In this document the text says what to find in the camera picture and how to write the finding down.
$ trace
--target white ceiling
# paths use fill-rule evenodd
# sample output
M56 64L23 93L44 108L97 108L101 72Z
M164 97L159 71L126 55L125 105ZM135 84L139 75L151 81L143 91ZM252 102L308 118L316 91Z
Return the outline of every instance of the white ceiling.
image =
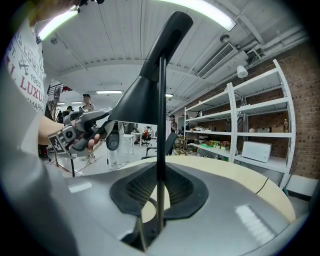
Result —
M164 23L175 11L185 12L193 26L176 50L167 68L167 102L175 109L201 88L223 78L223 72L207 79L197 72L223 44L220 37L241 48L257 40L264 45L298 22L278 0L206 0L236 21L232 31L191 9L157 0L106 0L88 2L81 12L42 42L45 72L78 94L65 101L81 100L90 93L92 101L113 107L119 95L95 95L97 90L125 91L137 78L148 52ZM51 38L57 37L57 44ZM235 72L244 59L229 66Z

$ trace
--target ceiling light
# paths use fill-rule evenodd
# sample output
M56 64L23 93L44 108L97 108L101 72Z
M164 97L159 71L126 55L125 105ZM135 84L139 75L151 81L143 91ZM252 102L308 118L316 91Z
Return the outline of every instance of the ceiling light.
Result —
M97 90L97 94L122 94L120 90Z
M65 21L75 16L77 13L78 13L77 10L71 10L71 11L66 11L63 14L60 14L57 17L54 17L52 20L50 20L50 22L47 25L45 25L45 27L38 34L38 37L40 38L40 40L43 41L52 31L54 31L57 27L59 27Z
M180 6L187 7L189 9L195 10L215 22L219 23L226 30L230 31L236 25L236 22L232 20L228 15L220 11L218 8L214 7L208 2L203 0L159 0L163 2L169 2L177 4Z

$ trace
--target black handle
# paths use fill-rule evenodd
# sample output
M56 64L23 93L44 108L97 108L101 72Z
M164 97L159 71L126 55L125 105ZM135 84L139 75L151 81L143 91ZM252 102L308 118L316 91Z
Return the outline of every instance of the black handle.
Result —
M140 71L140 76L157 83L159 81L160 56L165 56L168 65L193 24L194 22L189 15L181 11L174 12L153 43Z

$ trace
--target brick wall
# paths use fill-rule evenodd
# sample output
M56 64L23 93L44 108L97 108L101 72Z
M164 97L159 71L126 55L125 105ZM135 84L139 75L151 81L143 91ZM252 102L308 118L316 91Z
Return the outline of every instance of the brick wall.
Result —
M320 178L320 66L316 59L316 54L309 42L300 44L284 53L281 53L265 62L248 70L247 79L256 77L275 68L273 60L276 59L288 82L294 105L296 119L296 141L295 155L293 163L296 161L298 148L300 147L300 155L294 174L312 178ZM194 100L186 107L189 108L205 101L206 99L221 93L227 83L232 82L233 86L237 86L243 82L238 77L218 86L209 91L207 94ZM248 97L247 104L257 104L260 102L271 101L282 97L280 89L266 92L256 96ZM229 110L230 105L220 106L204 112L205 115ZM278 122L283 124L284 119L288 118L287 112L270 113L263 115L253 115L248 118L249 128L257 129L258 124L265 127L272 127ZM212 122L203 122L203 127L215 125L218 131L225 131L226 121L217 120ZM239 131L243 130L242 123L238 127ZM211 136L211 139L229 139L230 136ZM288 150L287 138L261 138L250 137L250 141L272 143L271 155L275 157L285 158ZM237 148L242 149L242 138L238 137Z

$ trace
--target beige table surface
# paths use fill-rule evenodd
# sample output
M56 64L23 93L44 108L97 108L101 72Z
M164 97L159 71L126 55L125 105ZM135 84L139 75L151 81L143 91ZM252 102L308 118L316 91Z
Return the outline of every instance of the beige table surface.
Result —
M155 162L156 160L156 157L139 160L130 163L121 169L142 163ZM198 156L168 155L165 157L165 161L167 163L188 166L203 172L231 179L245 186L253 193L257 193L265 184L263 189L261 189L257 195L282 213L290 223L296 219L295 210L285 193L282 192L282 190L273 181L268 179L266 182L267 177L254 170L238 164ZM157 200L157 187L154 189L151 198ZM170 208L169 193L167 190L165 190L164 194L164 208Z

